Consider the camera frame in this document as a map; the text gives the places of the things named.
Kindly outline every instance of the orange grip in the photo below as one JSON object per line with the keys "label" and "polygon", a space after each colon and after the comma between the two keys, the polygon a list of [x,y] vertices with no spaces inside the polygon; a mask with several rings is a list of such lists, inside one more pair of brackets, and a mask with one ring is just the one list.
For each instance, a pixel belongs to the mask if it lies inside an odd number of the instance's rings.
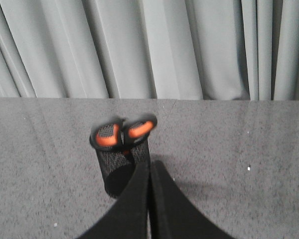
{"label": "orange grip", "polygon": [[138,138],[143,136],[144,134],[150,132],[150,130],[154,127],[154,124],[151,121],[146,121],[143,125],[137,128],[129,129],[129,137]]}
{"label": "orange grip", "polygon": [[95,140],[100,146],[103,147],[114,146],[118,143],[118,131],[119,131],[119,126],[117,124],[114,124],[112,136],[101,137],[99,136],[99,133],[97,133]]}

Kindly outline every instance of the black mesh cylinder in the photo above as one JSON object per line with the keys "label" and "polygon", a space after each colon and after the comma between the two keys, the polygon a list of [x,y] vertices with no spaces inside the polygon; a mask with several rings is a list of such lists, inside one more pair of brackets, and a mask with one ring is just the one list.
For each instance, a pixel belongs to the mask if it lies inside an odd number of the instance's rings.
{"label": "black mesh cylinder", "polygon": [[134,161],[122,152],[105,152],[96,149],[96,154],[104,180],[105,191],[114,198],[117,198],[126,187],[136,164],[139,162],[150,164],[147,140],[131,149]]}

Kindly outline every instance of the curtain fold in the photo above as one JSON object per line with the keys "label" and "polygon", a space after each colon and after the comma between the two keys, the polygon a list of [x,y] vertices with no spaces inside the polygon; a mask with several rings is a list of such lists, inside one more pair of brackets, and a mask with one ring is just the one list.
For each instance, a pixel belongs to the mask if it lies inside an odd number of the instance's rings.
{"label": "curtain fold", "polygon": [[299,100],[299,0],[0,0],[0,96]]}

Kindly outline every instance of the granite surface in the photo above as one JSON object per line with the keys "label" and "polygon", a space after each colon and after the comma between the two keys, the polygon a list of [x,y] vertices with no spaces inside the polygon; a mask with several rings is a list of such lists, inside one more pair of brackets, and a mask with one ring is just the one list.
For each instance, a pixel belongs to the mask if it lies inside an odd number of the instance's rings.
{"label": "granite surface", "polygon": [[238,239],[299,239],[299,102],[23,98],[0,98],[0,239],[94,224],[115,200],[90,126],[141,112],[158,117],[151,159],[211,221]]}

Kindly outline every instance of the scissors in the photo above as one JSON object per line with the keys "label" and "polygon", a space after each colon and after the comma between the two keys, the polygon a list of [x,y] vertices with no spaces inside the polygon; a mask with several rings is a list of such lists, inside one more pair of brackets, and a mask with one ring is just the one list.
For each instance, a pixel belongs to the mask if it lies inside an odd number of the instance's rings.
{"label": "scissors", "polygon": [[133,119],[119,116],[101,119],[91,128],[90,144],[100,151],[120,151],[129,161],[134,161],[131,149],[143,143],[156,125],[157,118],[150,113]]}

